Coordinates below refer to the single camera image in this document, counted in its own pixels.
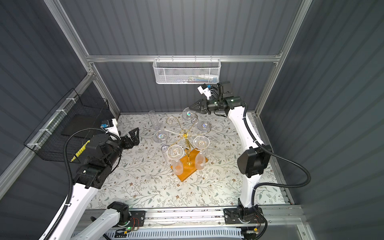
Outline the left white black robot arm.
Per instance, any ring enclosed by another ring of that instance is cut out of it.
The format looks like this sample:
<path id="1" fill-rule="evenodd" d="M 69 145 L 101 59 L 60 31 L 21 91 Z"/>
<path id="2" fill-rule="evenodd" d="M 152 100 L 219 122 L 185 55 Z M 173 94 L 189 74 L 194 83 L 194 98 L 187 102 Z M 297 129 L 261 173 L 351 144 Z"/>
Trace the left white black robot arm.
<path id="1" fill-rule="evenodd" d="M 68 175 L 68 194 L 55 217 L 40 237 L 42 240 L 97 240 L 114 226 L 127 227 L 132 215 L 127 204 L 112 202 L 104 213 L 78 235 L 73 232 L 88 204 L 102 188 L 107 177 L 118 166 L 124 150 L 140 143 L 140 129 L 135 128 L 128 135 L 120 136 L 111 128 L 97 130 L 82 152 L 86 157 L 73 176 L 67 156 L 69 140 L 63 147 L 64 163 Z"/>

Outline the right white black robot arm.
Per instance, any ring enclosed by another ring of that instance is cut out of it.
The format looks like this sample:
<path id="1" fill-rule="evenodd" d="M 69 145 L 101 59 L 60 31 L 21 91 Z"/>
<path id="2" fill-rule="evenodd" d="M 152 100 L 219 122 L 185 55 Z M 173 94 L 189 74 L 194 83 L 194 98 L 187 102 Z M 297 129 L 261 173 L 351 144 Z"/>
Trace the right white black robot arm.
<path id="1" fill-rule="evenodd" d="M 260 182 L 264 170 L 267 168 L 270 155 L 258 145 L 271 150 L 271 146 L 264 145 L 257 132 L 253 128 L 247 116 L 247 105 L 239 97 L 228 97 L 221 99 L 207 100 L 205 98 L 189 106 L 189 109 L 201 114 L 211 114 L 216 111 L 224 111 L 232 121 L 240 137 L 244 152 L 238 157 L 237 164 L 240 173 L 243 175 L 241 194 L 237 210 L 234 216 L 243 223 L 256 221 L 259 224 L 265 223 L 261 209 L 255 202 L 255 185 Z"/>

